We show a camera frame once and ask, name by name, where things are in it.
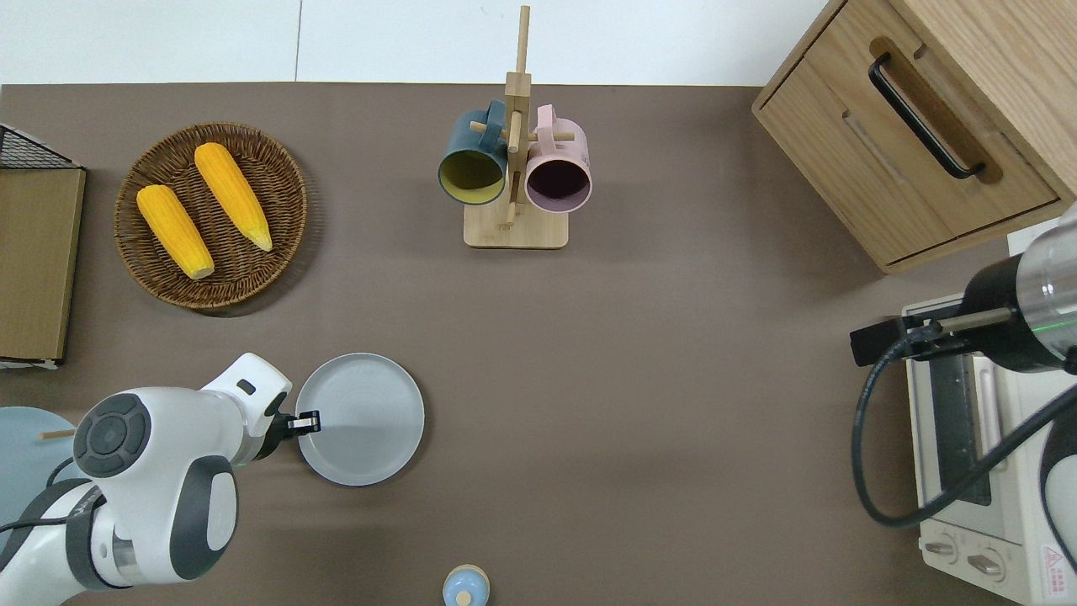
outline black cable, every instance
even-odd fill
[[[38,520],[19,520],[17,522],[12,522],[11,524],[4,524],[0,526],[0,533],[6,533],[8,531],[17,531],[18,529],[26,529],[29,526],[57,526],[59,524],[66,524],[67,517],[64,518],[44,518]]]
[[[45,480],[45,488],[47,489],[48,487],[52,487],[53,482],[56,481],[56,477],[60,475],[60,471],[64,471],[64,468],[72,463],[74,463],[74,457],[69,456],[64,463],[57,465],[56,469],[53,469],[53,473],[48,475],[48,479]]]
[[[910,338],[906,337],[900,339],[883,354],[882,358],[876,363],[876,366],[871,368],[871,372],[868,374],[868,379],[864,383],[864,390],[861,391],[859,400],[856,404],[856,414],[853,418],[853,483],[856,484],[856,495],[861,498],[861,504],[864,509],[867,510],[868,516],[872,520],[879,522],[884,526],[891,526],[894,529],[908,529],[914,526],[924,520],[935,516],[939,511],[946,509],[950,504],[957,501],[965,491],[978,482],[981,478],[988,475],[994,466],[1003,462],[1007,456],[1018,449],[1021,445],[1031,438],[1036,432],[1044,428],[1045,425],[1053,421],[1055,418],[1065,413],[1069,409],[1077,405],[1077,385],[1069,387],[1061,395],[1057,396],[1047,406],[1036,411],[1032,417],[1026,419],[1024,423],[1019,425],[1013,432],[1006,436],[998,445],[991,449],[991,451],[983,455],[980,461],[969,468],[968,474],[961,479],[956,484],[950,487],[948,490],[942,491],[937,497],[927,503],[927,505],[917,509],[905,516],[892,517],[879,511],[879,509],[871,502],[871,497],[868,496],[867,484],[864,480],[864,461],[862,456],[862,443],[864,438],[864,417],[867,412],[868,400],[871,398],[871,393],[875,391],[876,383],[879,381],[879,376],[882,375],[883,369],[886,368],[892,362],[899,357],[900,352],[908,347],[910,343]]]

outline dark teal mug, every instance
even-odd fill
[[[486,131],[472,130],[471,123],[486,124]],[[437,182],[457,201],[473,206],[489,203],[505,188],[508,149],[501,137],[505,127],[505,103],[468,111],[452,127],[449,146],[437,167]]]

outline yellow corn cob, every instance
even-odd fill
[[[213,258],[176,192],[168,185],[146,185],[136,199],[153,235],[184,273],[197,280],[213,272]]]
[[[202,143],[195,147],[195,166],[239,232],[262,250],[271,250],[266,215],[232,153],[221,143]]]

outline round wicker tray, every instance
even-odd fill
[[[215,141],[232,152],[262,203],[274,248],[266,252],[243,237],[195,167],[195,147]],[[170,186],[198,227],[213,272],[190,279],[165,252],[136,203],[145,185]],[[241,124],[190,126],[159,141],[135,163],[116,197],[114,235],[120,255],[142,287],[191,310],[226,308],[269,285],[295,256],[307,224],[307,186],[280,143]]]

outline table surface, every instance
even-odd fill
[[[754,121],[752,87],[535,86],[579,123],[595,193],[558,251],[478,250],[435,171],[501,86],[4,86],[0,121],[89,169],[68,363],[0,375],[0,405],[78,422],[130,387],[197,387],[243,352],[296,385],[352,352],[418,382],[426,428],[389,481],[337,487],[294,443],[237,474],[238,532],[183,586],[71,604],[439,604],[486,569],[494,605],[1006,604],[875,525],[849,465],[850,330],[963,287],[990,242],[883,276]],[[227,318],[170,307],[112,238],[130,165],[190,124],[265,130],[311,222]],[[904,378],[869,423],[872,490],[914,505]]]

